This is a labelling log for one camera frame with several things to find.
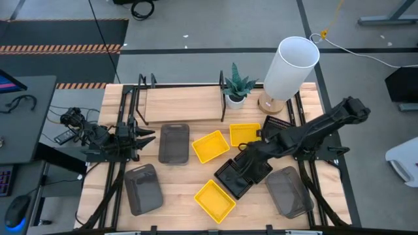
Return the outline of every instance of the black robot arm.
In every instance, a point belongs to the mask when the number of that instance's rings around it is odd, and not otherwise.
[[[155,139],[154,136],[137,139],[138,136],[153,134],[155,131],[138,127],[133,115],[129,116],[127,124],[121,121],[115,127],[108,128],[88,122],[79,108],[70,108],[61,116],[60,122],[66,127],[79,128],[78,132],[82,133],[80,137],[83,143],[87,141],[89,143],[89,149],[83,153],[88,156],[88,161],[91,162],[125,162],[126,156],[129,156],[129,160],[139,161],[139,156],[131,150],[142,150],[145,145]],[[117,134],[109,133],[113,127],[116,128]]]
[[[323,114],[301,127],[289,127],[284,130],[262,130],[262,140],[246,144],[245,164],[240,169],[240,177],[260,181],[266,176],[263,172],[265,163],[275,157],[280,158],[292,155],[298,161],[309,159],[319,149],[326,136],[337,131],[345,124],[358,124],[367,120],[370,110],[363,103],[352,97],[344,99],[330,112]],[[335,226],[347,225],[328,205],[321,193],[315,188],[306,172],[303,162],[299,164],[300,175],[325,213],[330,217]]]

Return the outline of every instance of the monitor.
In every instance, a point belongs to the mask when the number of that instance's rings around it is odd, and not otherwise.
[[[0,94],[25,91],[27,87],[0,69]]]

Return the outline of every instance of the yellow tray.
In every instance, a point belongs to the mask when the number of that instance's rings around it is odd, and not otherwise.
[[[229,150],[229,145],[220,131],[210,133],[191,145],[201,163],[207,163]]]
[[[229,125],[231,146],[238,147],[241,143],[247,144],[251,141],[261,140],[260,137],[257,137],[257,130],[259,129],[261,129],[260,123]]]
[[[203,186],[195,195],[195,200],[218,224],[236,205],[235,201],[213,180],[209,180]]]

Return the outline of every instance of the lamp base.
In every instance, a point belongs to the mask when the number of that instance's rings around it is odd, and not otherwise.
[[[276,100],[267,95],[266,92],[260,95],[257,102],[261,111],[266,114],[277,114],[279,113],[286,104],[286,101]]]

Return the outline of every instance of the white pot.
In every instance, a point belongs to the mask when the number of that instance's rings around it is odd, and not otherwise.
[[[240,108],[242,108],[242,106],[244,105],[244,101],[247,99],[247,97],[244,97],[243,99],[242,99],[242,101],[240,101],[240,102],[235,102],[235,101],[232,101],[230,98],[229,98],[229,95],[225,95],[225,100],[227,101],[227,105],[228,105],[228,107],[229,108],[232,108],[232,109],[240,109]]]

